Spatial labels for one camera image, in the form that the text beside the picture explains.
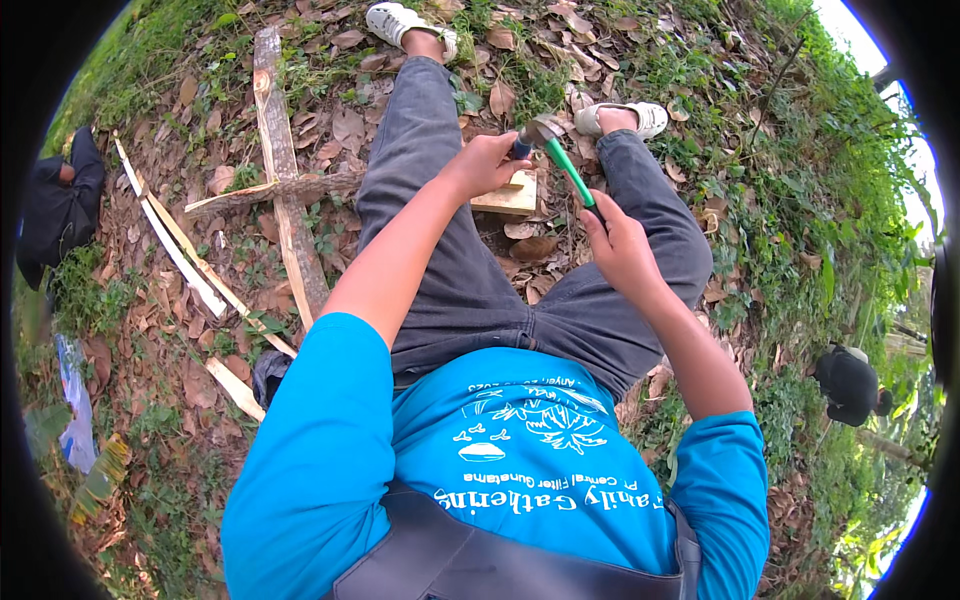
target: hammer head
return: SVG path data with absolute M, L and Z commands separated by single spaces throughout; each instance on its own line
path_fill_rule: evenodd
M 564 134 L 564 128 L 556 123 L 551 114 L 540 114 L 520 130 L 520 140 L 527 145 L 543 147 L 551 139 Z

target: hammer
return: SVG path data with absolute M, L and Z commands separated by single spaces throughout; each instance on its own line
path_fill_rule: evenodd
M 543 148 L 547 155 L 553 159 L 554 164 L 566 171 L 570 176 L 570 180 L 573 181 L 574 186 L 576 186 L 577 191 L 580 193 L 580 197 L 584 200 L 584 208 L 592 212 L 594 216 L 600 220 L 600 225 L 606 230 L 607 221 L 603 218 L 603 215 L 600 214 L 600 209 L 597 208 L 596 203 L 593 201 L 593 196 L 590 195 L 584 180 L 581 179 L 580 174 L 573 168 L 569 156 L 567 156 L 564 149 L 560 147 L 560 142 L 557 138 L 562 134 L 563 129 L 553 123 L 550 115 L 538 115 L 520 130 L 520 134 L 516 137 L 516 142 L 514 142 L 513 158 L 523 160 L 530 155 L 530 151 L 534 146 Z

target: white sandal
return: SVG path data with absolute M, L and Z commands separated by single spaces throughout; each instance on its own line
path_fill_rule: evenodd
M 446 46 L 444 64 L 457 56 L 456 32 L 444 27 L 427 25 L 426 21 L 421 19 L 416 11 L 404 8 L 402 4 L 397 2 L 381 2 L 367 9 L 367 27 L 377 37 L 397 48 L 401 47 L 400 40 L 403 38 L 403 34 L 411 29 L 425 29 L 436 32 Z
M 603 131 L 600 129 L 600 121 L 597 118 L 597 110 L 600 108 L 627 108 L 636 113 L 636 132 L 643 139 L 649 139 L 662 132 L 666 128 L 667 117 L 666 110 L 657 104 L 650 102 L 634 102 L 625 105 L 614 104 L 612 102 L 601 102 L 590 107 L 577 111 L 573 117 L 573 122 L 577 126 L 577 132 L 580 135 L 592 135 L 593 137 L 602 137 Z

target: sky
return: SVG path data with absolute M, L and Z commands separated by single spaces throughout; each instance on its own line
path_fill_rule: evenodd
M 861 71 L 873 75 L 886 65 L 887 59 L 884 58 L 883 53 L 876 47 L 876 44 L 870 38 L 870 34 L 864 30 L 843 2 L 840 0 L 813 0 L 813 8 L 817 11 L 820 22 L 833 36 L 837 48 L 842 52 L 850 50 L 857 67 Z M 884 90 L 881 96 L 886 98 L 898 91 L 902 92 L 900 84 L 893 84 Z M 888 101 L 887 105 L 892 110 L 898 111 L 898 102 L 899 100 L 894 98 Z M 919 181 L 925 179 L 926 189 L 930 192 L 930 203 L 937 212 L 939 228 L 943 228 L 944 198 L 940 193 L 940 186 L 937 184 L 934 174 L 933 153 L 919 134 L 914 138 L 914 143 L 916 152 L 907 159 L 907 164 L 913 166 L 914 174 Z M 910 225 L 916 226 L 919 222 L 924 223 L 924 228 L 917 234 L 917 243 L 932 240 L 933 230 L 930 220 L 917 194 L 912 190 L 908 194 L 904 193 L 904 203 L 906 205 L 906 219 L 910 222 Z

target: blue t-shirt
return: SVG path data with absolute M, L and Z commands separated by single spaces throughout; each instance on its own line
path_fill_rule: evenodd
M 749 598 L 767 556 L 766 466 L 754 415 L 690 425 L 671 497 L 703 549 L 701 597 Z M 677 571 L 660 486 L 579 364 L 478 350 L 394 397 L 390 353 L 362 320 L 318 320 L 230 495 L 230 596 L 314 599 L 390 527 L 398 477 L 460 520 L 556 552 Z

